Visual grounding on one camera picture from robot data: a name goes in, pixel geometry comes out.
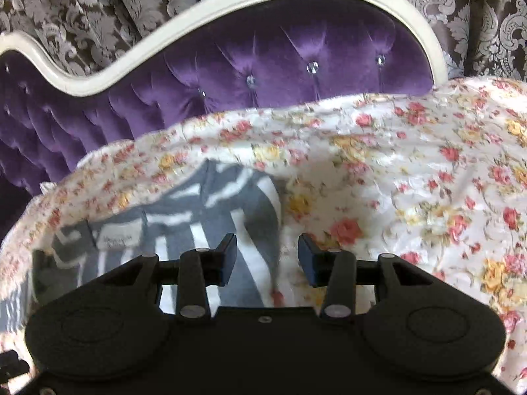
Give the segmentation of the grey white striped sweater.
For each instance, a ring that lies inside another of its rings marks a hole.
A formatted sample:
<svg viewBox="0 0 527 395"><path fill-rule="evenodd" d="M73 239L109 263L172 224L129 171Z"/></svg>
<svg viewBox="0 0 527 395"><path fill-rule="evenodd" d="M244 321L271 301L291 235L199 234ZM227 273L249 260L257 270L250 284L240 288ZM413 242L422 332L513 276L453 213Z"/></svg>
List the grey white striped sweater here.
<svg viewBox="0 0 527 395"><path fill-rule="evenodd" d="M280 255L283 183L239 164L205 161L157 201L108 219L81 220L58 230L50 250L36 250L21 286L1 302L1 329L24 327L31 307L44 305L138 257L178 259L237 237L231 279L209 289L210 307L274 304Z"/></svg>

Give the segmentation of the grey damask curtain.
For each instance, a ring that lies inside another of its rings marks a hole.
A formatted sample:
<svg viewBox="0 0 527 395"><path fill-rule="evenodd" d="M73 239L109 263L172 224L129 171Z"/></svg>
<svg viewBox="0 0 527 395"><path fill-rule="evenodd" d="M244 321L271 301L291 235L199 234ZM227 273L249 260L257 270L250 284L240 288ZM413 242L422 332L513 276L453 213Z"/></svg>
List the grey damask curtain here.
<svg viewBox="0 0 527 395"><path fill-rule="evenodd" d="M103 69L202 0L1 0L1 30L33 36L68 73ZM526 0L408 0L436 33L450 77L526 77Z"/></svg>

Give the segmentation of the purple tufted white-framed sofa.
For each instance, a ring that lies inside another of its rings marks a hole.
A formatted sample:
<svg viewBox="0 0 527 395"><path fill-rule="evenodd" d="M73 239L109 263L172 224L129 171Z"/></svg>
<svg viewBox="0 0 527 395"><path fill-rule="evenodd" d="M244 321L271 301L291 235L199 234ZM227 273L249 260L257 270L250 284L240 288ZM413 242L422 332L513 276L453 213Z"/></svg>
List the purple tufted white-framed sofa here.
<svg viewBox="0 0 527 395"><path fill-rule="evenodd" d="M100 72L1 38L1 229L89 152L187 118L354 93L422 94L448 68L407 0L205 0Z"/></svg>

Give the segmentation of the floral bed cover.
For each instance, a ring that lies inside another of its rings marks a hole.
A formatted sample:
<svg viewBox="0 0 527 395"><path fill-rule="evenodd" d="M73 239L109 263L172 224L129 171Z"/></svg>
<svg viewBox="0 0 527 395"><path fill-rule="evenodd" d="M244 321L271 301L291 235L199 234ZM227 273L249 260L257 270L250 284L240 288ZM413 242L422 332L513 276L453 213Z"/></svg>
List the floral bed cover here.
<svg viewBox="0 0 527 395"><path fill-rule="evenodd" d="M33 199L1 247L1 302L58 230L157 201L205 161L283 183L272 307L320 308L301 234L359 259L391 253L490 306L495 375L526 389L526 85L457 79L422 96L363 94L192 118L89 153Z"/></svg>

